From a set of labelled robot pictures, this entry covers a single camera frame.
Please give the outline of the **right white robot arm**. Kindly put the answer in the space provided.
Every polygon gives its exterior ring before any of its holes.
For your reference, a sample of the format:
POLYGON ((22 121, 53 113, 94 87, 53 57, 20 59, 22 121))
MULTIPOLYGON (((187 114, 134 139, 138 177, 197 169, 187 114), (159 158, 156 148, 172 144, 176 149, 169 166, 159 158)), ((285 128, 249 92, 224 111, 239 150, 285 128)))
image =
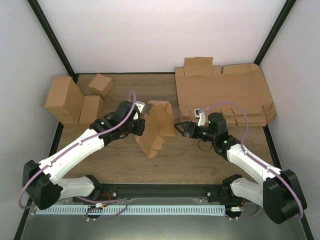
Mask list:
POLYGON ((290 218, 301 219, 307 202, 297 175, 290 169, 281 170, 251 153, 242 141, 229 134, 222 113, 208 116, 208 125, 183 121, 174 128, 184 137, 210 142, 215 153, 240 167, 254 182, 235 174, 223 181, 222 195, 229 202, 236 198, 249 200, 261 208, 276 224, 290 218))

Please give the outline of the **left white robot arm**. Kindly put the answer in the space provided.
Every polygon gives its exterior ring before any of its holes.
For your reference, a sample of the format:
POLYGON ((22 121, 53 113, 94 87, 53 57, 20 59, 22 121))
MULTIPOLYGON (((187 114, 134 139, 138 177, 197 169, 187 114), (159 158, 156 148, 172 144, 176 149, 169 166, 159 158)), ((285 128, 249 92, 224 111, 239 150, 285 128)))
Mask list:
POLYGON ((125 100, 114 112, 96 119, 80 137, 62 150, 38 163, 28 161, 23 167, 22 189, 40 210, 68 198, 97 202, 102 196, 102 185, 93 175, 68 179, 64 176, 86 157, 111 142, 130 134, 142 136, 145 108, 143 102, 125 100))

